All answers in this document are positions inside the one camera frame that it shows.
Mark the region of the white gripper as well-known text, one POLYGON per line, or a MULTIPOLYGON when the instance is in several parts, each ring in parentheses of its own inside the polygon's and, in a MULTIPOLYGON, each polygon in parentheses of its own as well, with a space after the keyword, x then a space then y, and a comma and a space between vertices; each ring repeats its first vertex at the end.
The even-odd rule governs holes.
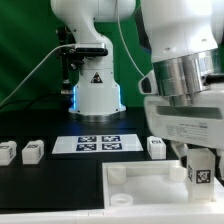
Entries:
POLYGON ((172 140, 171 148, 183 167, 187 164, 185 143, 216 148, 224 180, 224 84, 212 84, 192 99, 192 106, 172 107, 163 97, 147 96, 144 109, 149 130, 154 136, 172 140))

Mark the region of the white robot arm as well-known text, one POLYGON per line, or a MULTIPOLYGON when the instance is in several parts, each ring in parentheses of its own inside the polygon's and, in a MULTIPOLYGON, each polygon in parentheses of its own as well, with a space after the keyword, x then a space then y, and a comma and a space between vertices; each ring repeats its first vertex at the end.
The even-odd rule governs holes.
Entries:
POLYGON ((113 45, 97 22, 134 16, 147 40, 152 69, 144 99, 150 131, 163 139, 216 149, 224 178, 224 0, 50 0, 75 39, 80 67, 76 110, 83 116, 121 111, 113 45))

